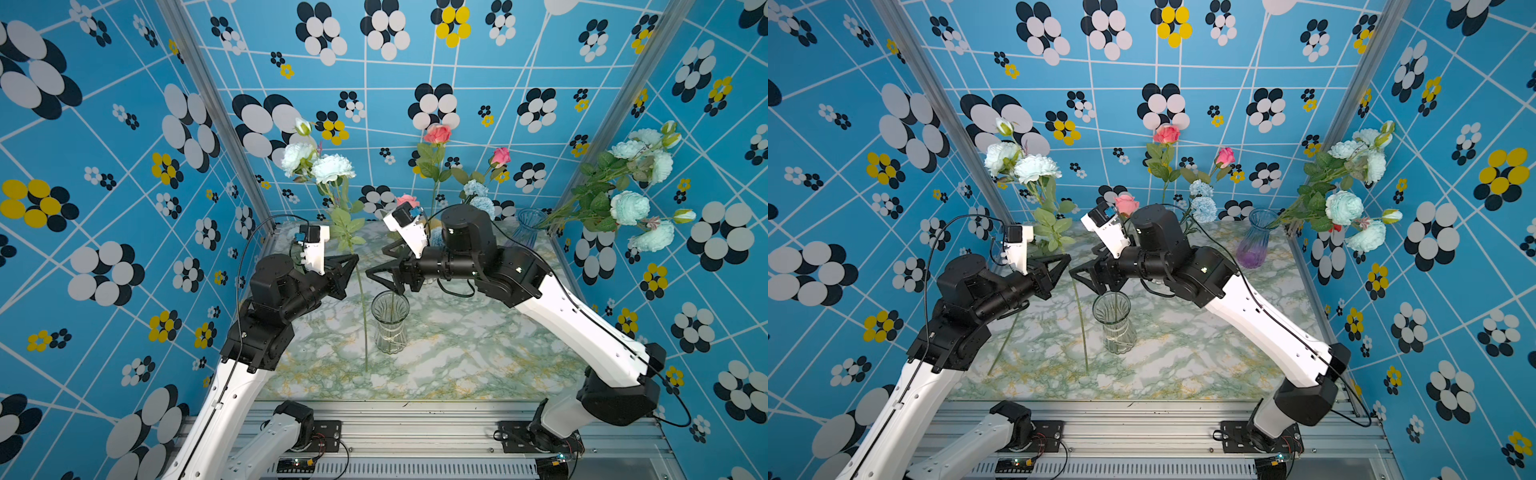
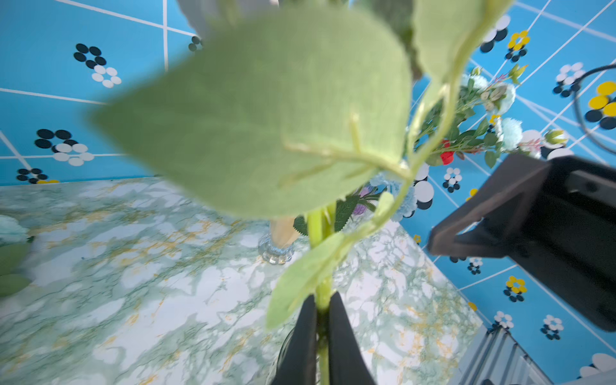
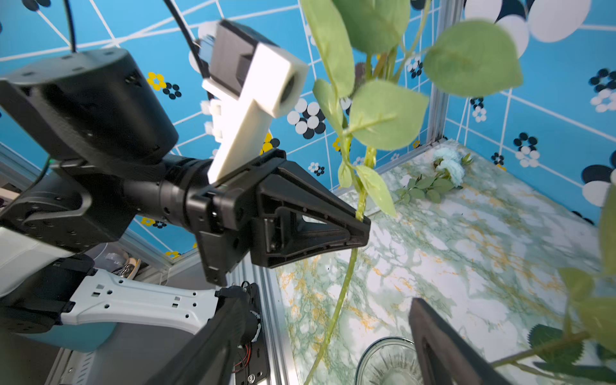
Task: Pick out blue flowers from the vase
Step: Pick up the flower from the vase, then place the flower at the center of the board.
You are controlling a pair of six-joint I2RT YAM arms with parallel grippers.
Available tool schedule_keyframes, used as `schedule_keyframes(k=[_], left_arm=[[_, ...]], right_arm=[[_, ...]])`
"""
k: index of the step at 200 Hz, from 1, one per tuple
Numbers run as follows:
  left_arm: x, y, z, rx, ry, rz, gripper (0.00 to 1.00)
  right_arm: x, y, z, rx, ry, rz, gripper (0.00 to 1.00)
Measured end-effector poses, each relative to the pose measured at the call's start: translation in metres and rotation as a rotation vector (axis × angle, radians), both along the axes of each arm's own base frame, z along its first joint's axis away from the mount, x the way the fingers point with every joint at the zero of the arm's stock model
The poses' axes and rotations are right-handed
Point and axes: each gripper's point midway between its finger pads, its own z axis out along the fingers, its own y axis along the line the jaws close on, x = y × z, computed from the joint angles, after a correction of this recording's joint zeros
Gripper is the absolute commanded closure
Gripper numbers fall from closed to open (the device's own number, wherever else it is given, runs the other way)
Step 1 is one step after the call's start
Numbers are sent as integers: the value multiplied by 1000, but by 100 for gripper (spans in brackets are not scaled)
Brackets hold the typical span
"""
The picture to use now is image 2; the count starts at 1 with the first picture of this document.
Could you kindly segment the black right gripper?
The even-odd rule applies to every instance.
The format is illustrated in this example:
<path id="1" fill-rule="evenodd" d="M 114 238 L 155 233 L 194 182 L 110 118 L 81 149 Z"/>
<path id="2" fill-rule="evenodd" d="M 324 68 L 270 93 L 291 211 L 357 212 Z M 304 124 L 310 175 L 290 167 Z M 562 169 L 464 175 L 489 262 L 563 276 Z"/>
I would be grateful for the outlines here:
<path id="1" fill-rule="evenodd" d="M 509 254 L 596 327 L 615 330 L 615 169 L 514 154 L 435 226 L 428 252 Z"/>

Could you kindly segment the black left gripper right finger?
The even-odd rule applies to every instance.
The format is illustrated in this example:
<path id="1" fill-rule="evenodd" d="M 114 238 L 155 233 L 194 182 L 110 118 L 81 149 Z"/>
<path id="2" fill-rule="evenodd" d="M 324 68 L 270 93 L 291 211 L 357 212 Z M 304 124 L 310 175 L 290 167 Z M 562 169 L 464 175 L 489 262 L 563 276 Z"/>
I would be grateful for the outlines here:
<path id="1" fill-rule="evenodd" d="M 375 385 L 355 339 L 339 292 L 328 313 L 329 380 L 331 385 Z"/>

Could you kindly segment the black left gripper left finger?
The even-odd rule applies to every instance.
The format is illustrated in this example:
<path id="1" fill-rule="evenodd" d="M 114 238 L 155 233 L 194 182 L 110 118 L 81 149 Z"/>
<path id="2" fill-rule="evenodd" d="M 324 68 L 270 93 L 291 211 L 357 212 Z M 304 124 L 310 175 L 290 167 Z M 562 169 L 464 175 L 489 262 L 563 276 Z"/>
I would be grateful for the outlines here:
<path id="1" fill-rule="evenodd" d="M 278 378 L 287 377 L 292 384 L 274 385 L 315 385 L 317 369 L 318 312 L 314 295 L 303 303 L 295 324 L 290 349 Z"/>

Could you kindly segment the clear ribbed glass vase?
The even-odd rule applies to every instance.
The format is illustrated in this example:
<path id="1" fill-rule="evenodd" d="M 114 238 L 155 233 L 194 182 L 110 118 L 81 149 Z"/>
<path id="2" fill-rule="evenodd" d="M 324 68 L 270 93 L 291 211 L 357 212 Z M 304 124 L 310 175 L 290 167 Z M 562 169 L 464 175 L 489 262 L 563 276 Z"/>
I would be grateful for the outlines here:
<path id="1" fill-rule="evenodd" d="M 289 334 L 285 337 L 282 346 L 280 348 L 280 351 L 278 353 L 277 358 L 275 359 L 275 361 L 272 363 L 268 375 L 266 377 L 266 384 L 267 385 L 272 385 L 272 384 L 292 384 L 293 382 L 290 382 L 289 379 L 287 377 L 282 377 L 281 379 L 278 378 L 278 373 L 280 372 L 285 359 L 288 355 L 288 351 L 290 349 L 290 344 L 292 342 L 293 339 L 293 335 L 295 333 L 295 328 L 293 327 Z"/>

